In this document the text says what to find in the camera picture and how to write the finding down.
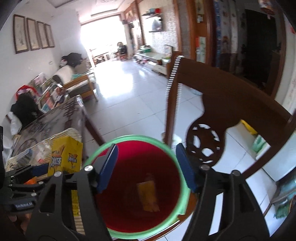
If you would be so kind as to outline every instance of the bright window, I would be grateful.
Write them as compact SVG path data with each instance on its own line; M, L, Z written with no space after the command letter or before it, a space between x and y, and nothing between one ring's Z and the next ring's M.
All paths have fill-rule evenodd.
M119 16L114 16L81 26L81 40L96 56L116 51L118 42L126 44L126 35Z

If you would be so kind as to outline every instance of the yellow package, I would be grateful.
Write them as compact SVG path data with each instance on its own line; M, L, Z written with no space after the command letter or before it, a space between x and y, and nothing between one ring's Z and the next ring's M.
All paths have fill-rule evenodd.
M157 204L154 181L137 183L137 189L144 211L158 212L159 206Z
M48 166L48 176L56 171L78 172L82 162L83 144L72 137L60 137L52 145L52 160Z

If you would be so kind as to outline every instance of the door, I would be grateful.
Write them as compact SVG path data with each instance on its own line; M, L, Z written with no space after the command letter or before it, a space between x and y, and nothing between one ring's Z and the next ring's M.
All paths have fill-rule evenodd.
M247 48L244 70L246 78L258 87L266 83L272 59L272 50L277 48L276 22L266 14L246 10Z

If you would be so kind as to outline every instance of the television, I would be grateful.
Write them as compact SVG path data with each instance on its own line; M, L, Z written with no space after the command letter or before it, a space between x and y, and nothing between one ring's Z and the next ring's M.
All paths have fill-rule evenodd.
M163 30L163 22L161 17L159 16L151 17L151 18L148 18L147 21L149 21L148 26L151 26L149 31L150 33L159 32Z

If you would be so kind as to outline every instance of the yellow box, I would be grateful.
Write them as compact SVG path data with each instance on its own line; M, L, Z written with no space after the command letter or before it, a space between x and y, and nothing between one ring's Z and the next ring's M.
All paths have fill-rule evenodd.
M78 172L82 162L83 144L72 137L60 137L52 145L52 158L48 166L48 176L56 171Z

